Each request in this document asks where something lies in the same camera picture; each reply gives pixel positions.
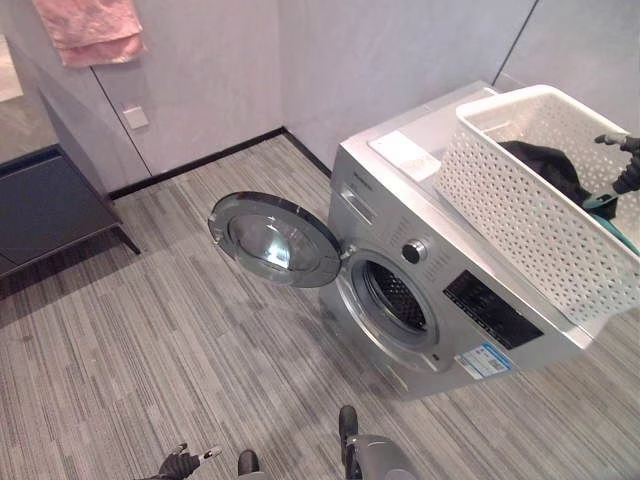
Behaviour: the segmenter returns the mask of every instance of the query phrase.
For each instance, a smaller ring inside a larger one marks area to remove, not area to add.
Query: pink towel
[[[131,0],[33,0],[62,63],[124,63],[146,50]]]

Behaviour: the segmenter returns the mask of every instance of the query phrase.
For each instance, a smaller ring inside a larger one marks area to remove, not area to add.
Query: cabinet leg
[[[122,227],[115,227],[113,229],[113,233],[115,233],[116,237],[118,237],[122,243],[129,247],[133,253],[135,253],[136,255],[140,255],[140,249],[135,243],[133,243],[131,237],[126,234]]]

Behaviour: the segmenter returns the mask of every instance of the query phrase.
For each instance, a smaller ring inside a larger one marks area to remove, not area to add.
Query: washing machine
[[[491,94],[476,83],[342,142],[328,224],[260,192],[227,195],[208,219],[247,270],[318,287],[346,343],[404,398],[536,369],[593,339],[434,188],[456,105]]]

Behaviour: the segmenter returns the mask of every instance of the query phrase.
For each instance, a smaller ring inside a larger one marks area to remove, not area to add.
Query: baseboard
[[[315,167],[324,173],[327,177],[331,178],[331,170],[327,168],[327,166],[320,161],[318,157],[316,157],[311,150],[309,150],[304,143],[302,143],[298,138],[291,133],[286,127],[283,127],[284,132],[282,134],[285,136],[287,140],[289,140],[311,163],[315,165]]]
[[[247,148],[253,147],[259,143],[264,142],[265,140],[269,140],[271,138],[277,137],[278,135],[284,135],[287,140],[289,140],[299,151],[302,153],[311,163],[313,163],[316,168],[318,168],[323,174],[327,177],[331,177],[331,170],[329,170],[321,161],[316,157],[311,150],[304,146],[304,144],[298,140],[295,135],[289,132],[285,127],[279,127],[275,130],[271,130],[270,132],[264,133],[262,135],[258,135],[257,137],[251,138],[244,142],[238,143],[229,148],[225,148],[216,153],[212,153],[211,155],[207,155],[206,157],[200,158],[198,160],[194,160],[193,162],[189,162],[185,165],[181,165],[177,168],[169,170],[167,172],[161,173],[159,175],[155,175],[151,178],[145,178],[139,182],[133,183],[131,185],[127,185],[126,187],[119,188],[118,190],[114,190],[109,194],[112,200],[115,200],[120,197],[124,197],[125,195],[129,195],[130,193],[137,192],[138,190],[142,190],[143,188],[149,187],[151,185],[155,185],[156,183],[163,182],[164,180],[168,180],[169,178],[173,178],[175,176],[186,173],[194,168],[202,167],[211,162],[215,162],[216,160],[220,160],[221,158],[228,157],[229,155],[233,155],[234,153],[240,152],[242,150],[246,150]]]

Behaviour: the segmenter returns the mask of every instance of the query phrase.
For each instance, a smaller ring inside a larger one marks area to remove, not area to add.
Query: control knob
[[[421,240],[409,240],[402,247],[404,259],[414,265],[427,258],[427,247]]]

